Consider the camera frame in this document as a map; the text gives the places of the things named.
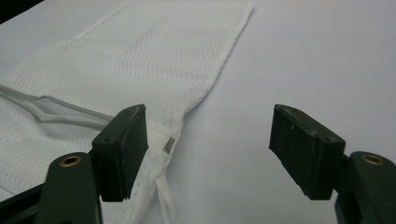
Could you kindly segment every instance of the white cloth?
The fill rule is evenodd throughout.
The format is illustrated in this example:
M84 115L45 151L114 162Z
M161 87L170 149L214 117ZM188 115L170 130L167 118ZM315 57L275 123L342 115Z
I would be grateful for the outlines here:
M98 134L93 129L125 107L145 104L148 153L131 200L103 203L104 219L137 223L156 188L165 222L175 219L165 170L183 116L210 91L251 9L128 2L76 38L31 55L0 87L8 118L0 127L1 188L17 194L41 183L53 159L88 151Z

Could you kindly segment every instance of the white mesh fabric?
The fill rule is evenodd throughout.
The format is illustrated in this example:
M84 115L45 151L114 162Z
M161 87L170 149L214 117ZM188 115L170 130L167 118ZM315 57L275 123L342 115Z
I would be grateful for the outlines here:
M149 149L131 200L103 203L106 223L137 223L157 187L162 204L172 209L164 172L175 144L169 149L167 143L178 140L184 114L210 91L251 9L250 4L124 3L76 38L30 56L0 91L44 122L84 125L98 119L45 111L36 101L41 98L105 120L99 123L145 104ZM38 124L0 99L5 191L16 194L40 184L53 159L91 149L97 131Z

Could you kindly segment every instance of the white tabletop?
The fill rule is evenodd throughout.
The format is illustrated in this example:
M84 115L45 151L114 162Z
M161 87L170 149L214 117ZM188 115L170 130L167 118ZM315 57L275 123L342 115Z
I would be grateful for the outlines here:
M0 78L119 2L46 0L1 24ZM268 149L274 105L327 126L346 140L347 155L363 150L396 161L396 2L250 2L249 22L213 90L185 118L168 167L178 219L336 223L336 193L309 201ZM157 198L142 223L163 223Z

